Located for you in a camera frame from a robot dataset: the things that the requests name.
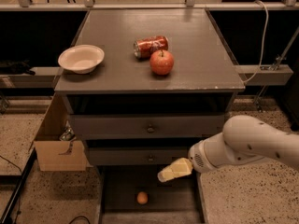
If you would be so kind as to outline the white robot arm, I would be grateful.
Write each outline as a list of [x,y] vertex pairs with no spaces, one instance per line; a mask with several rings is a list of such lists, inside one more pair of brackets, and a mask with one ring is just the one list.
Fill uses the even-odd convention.
[[251,116],[229,118],[222,132],[193,145],[157,174],[160,182],[206,173],[226,165],[245,165],[265,158],[299,170],[299,135],[278,130]]

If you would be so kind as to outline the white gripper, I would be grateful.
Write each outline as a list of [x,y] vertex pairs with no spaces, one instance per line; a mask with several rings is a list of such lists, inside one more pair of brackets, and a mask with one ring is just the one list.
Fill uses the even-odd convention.
[[180,158],[165,167],[157,174],[159,181],[165,183],[190,175],[192,168],[202,174],[230,164],[231,150],[226,146],[222,133],[219,133],[193,145],[188,158],[190,161]]

